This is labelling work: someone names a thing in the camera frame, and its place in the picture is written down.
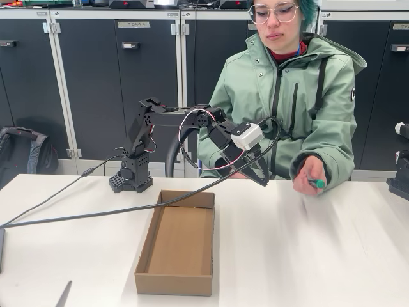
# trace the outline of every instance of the young woman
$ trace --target young woman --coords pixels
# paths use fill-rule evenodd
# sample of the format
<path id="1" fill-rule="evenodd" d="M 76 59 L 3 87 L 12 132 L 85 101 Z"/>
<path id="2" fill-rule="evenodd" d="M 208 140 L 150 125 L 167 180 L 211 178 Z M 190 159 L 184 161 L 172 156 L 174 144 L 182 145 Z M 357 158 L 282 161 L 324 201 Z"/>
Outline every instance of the young woman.
<path id="1" fill-rule="evenodd" d="M 292 179 L 296 191 L 310 195 L 322 189 L 310 185 L 308 177 L 324 180 L 330 189 L 352 174 L 355 75 L 366 67 L 355 52 L 300 32 L 315 12 L 314 0 L 250 3 L 258 34 L 246 40 L 246 51 L 226 61 L 210 101 L 235 123 L 277 117 L 284 133 L 265 155 L 271 178 Z M 273 136 L 267 132 L 261 150 Z M 226 163 L 204 130 L 197 152 L 209 168 Z M 205 171 L 203 176 L 220 177 L 226 171 Z"/>

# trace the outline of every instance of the white table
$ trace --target white table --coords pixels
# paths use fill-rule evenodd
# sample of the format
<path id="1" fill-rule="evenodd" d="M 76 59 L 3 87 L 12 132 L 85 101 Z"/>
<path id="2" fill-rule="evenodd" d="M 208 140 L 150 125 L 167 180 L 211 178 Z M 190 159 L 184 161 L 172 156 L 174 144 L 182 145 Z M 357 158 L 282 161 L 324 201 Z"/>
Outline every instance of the white table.
<path id="1" fill-rule="evenodd" d="M 0 191 L 0 223 L 74 178 L 19 175 Z M 210 182 L 155 178 L 142 194 L 114 194 L 106 177 L 88 177 L 23 220 L 155 203 L 161 189 L 193 191 Z M 228 180 L 211 191 L 211 297 L 137 295 L 145 210 L 7 230 L 0 306 L 54 306 L 68 280 L 66 307 L 409 306 L 409 202 L 386 184 L 346 182 L 319 198 L 285 181 Z"/>

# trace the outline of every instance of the open cardboard box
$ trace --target open cardboard box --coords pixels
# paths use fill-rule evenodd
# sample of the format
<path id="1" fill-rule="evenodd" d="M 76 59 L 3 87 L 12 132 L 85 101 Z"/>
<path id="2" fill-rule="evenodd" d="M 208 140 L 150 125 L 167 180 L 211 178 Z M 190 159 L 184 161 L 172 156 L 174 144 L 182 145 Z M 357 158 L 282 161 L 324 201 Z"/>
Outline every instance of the open cardboard box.
<path id="1" fill-rule="evenodd" d="M 186 194 L 161 191 L 158 203 Z M 199 193 L 155 208 L 135 270 L 139 294 L 211 296 L 213 193 Z"/>

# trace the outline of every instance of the scissors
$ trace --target scissors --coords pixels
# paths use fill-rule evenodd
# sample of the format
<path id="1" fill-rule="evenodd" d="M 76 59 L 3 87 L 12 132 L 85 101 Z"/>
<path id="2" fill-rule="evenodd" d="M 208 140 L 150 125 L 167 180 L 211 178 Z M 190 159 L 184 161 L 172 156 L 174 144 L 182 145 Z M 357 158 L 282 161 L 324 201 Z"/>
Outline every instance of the scissors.
<path id="1" fill-rule="evenodd" d="M 56 307 L 64 307 L 65 306 L 66 299 L 68 297 L 68 293 L 70 292 L 70 289 L 71 289 L 71 285 L 72 285 L 72 281 L 69 281 L 66 284 L 64 292 L 63 292 L 63 294 L 61 294 L 61 297 L 59 298 Z"/>

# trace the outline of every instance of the eye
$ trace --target eye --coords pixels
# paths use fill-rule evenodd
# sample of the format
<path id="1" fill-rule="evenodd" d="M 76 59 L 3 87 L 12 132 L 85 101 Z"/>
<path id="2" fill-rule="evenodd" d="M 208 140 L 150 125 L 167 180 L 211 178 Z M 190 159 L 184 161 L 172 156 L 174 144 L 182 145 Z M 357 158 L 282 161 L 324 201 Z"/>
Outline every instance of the eye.
<path id="1" fill-rule="evenodd" d="M 287 13 L 289 13 L 289 12 L 291 12 L 293 10 L 293 7 L 292 6 L 287 6 L 287 7 L 284 7 L 284 8 L 278 8 L 276 10 L 277 10 L 278 14 L 287 14 Z"/>

